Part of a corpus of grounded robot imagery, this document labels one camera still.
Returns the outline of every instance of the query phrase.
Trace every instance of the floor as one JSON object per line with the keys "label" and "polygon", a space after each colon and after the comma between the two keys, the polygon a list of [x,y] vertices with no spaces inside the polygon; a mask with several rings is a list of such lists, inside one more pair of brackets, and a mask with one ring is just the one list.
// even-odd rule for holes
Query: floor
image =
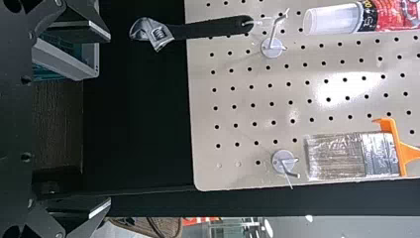
{"label": "floor", "polygon": [[35,83],[35,170],[80,167],[83,158],[83,83]]}

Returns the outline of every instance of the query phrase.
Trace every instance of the white cap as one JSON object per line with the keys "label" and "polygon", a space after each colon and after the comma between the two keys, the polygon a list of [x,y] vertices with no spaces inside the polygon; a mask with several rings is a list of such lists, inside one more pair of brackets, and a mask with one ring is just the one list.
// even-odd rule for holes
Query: white cap
{"label": "white cap", "polygon": [[356,3],[312,8],[306,11],[303,31],[306,35],[349,34],[362,22],[362,9]]}

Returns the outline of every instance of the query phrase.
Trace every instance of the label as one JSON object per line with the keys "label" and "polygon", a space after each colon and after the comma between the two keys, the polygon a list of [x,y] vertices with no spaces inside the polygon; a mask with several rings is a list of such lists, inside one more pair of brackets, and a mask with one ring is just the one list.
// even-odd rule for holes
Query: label
{"label": "label", "polygon": [[358,32],[420,29],[420,0],[363,0]]}

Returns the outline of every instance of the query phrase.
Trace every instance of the black metal frame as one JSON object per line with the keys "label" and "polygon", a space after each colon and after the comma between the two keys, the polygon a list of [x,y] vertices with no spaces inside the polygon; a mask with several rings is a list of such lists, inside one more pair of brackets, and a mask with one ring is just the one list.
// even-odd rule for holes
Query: black metal frame
{"label": "black metal frame", "polygon": [[[85,9],[87,6],[78,7],[81,12],[88,12]],[[31,48],[40,33],[58,18],[65,8],[64,1],[42,0],[30,12],[25,12],[28,8],[19,0],[0,1],[1,237],[26,237],[32,236],[34,232],[41,237],[90,237],[110,208],[110,198],[99,198],[99,201],[98,198],[90,198],[90,205],[95,207],[99,204],[96,208],[100,210],[96,213],[91,211],[87,221],[80,222],[80,217],[77,221],[68,220],[66,214],[80,214],[74,207],[84,204],[89,198],[67,199],[70,204],[75,204],[72,209],[68,208],[69,203],[44,207],[36,196],[32,195],[34,94]],[[62,211],[65,218],[61,224],[50,215],[57,209]],[[69,223],[72,224],[71,229],[61,226]]]}

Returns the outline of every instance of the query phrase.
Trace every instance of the white pegboard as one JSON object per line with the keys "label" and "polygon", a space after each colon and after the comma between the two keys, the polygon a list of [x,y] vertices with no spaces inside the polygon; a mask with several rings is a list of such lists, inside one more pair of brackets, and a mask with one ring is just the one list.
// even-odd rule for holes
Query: white pegboard
{"label": "white pegboard", "polygon": [[[271,26],[248,35],[189,40],[188,72],[194,180],[201,190],[286,186],[270,164],[285,149],[300,161],[291,178],[308,180],[306,135],[379,131],[391,116],[401,140],[420,145],[420,32],[308,37],[308,8],[343,0],[185,0],[186,22],[235,15],[290,17],[277,35],[278,59],[260,52]],[[420,177],[420,164],[408,167]]]}

